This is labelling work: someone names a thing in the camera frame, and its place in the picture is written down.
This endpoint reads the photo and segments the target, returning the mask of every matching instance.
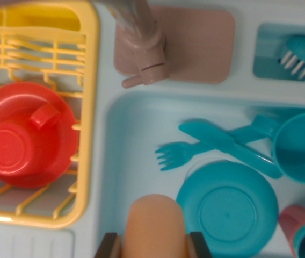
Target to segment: teal toy brush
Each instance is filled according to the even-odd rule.
[[[294,36],[286,42],[287,53],[280,59],[280,64],[285,70],[297,76],[300,81],[305,81],[305,36]]]

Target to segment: cup handle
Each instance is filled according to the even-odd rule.
[[[61,118],[60,111],[51,104],[38,108],[30,117],[30,122],[37,130],[54,126]]]
[[[271,139],[274,138],[275,134],[280,128],[280,124],[278,122],[261,115],[256,116],[251,126],[258,133],[261,133],[262,135]]]

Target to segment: yellow dish rack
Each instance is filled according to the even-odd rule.
[[[0,223],[63,228],[84,213],[89,199],[98,43],[99,21],[91,3],[35,2],[0,8],[0,77],[6,75],[6,79],[0,79],[0,87],[40,78],[71,103],[73,110],[77,106],[78,124],[73,129],[80,131],[79,151],[65,173],[73,179],[63,181],[70,184],[66,193],[60,194],[61,183],[34,190],[0,184],[0,199],[9,206],[5,209],[0,205]],[[54,200],[53,205],[47,205],[52,207],[51,214],[40,214],[39,206],[25,212],[34,202],[39,203],[39,198]]]

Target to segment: teal toy plate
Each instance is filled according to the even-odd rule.
[[[252,257],[278,223],[278,201],[264,177],[239,163],[218,162],[192,174],[177,202],[187,232],[201,231],[214,258]]]

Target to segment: teal toy cup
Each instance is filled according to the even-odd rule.
[[[281,172],[305,183],[305,113],[282,124],[257,116],[252,127],[272,140],[272,157]]]

